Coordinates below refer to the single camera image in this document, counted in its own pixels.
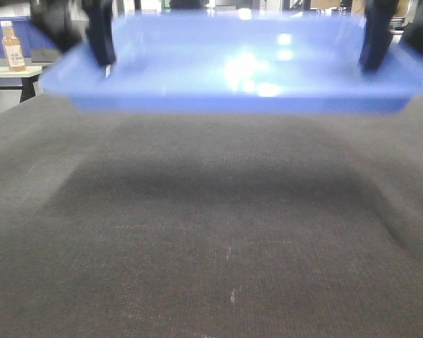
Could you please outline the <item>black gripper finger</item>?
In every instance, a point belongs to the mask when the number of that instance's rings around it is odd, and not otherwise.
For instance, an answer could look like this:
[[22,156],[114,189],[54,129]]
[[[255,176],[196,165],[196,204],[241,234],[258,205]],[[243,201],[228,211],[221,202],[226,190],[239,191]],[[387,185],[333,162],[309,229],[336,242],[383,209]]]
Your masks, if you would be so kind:
[[414,17],[406,25],[399,43],[423,56],[423,1],[418,1]]
[[88,17],[87,39],[98,64],[112,65],[116,54],[112,37],[113,1],[85,0],[82,9]]
[[30,22],[65,53],[82,41],[71,20],[71,1],[30,1]]
[[396,0],[364,2],[364,40],[359,58],[362,72],[373,73],[381,67],[393,38],[390,22],[397,8]]

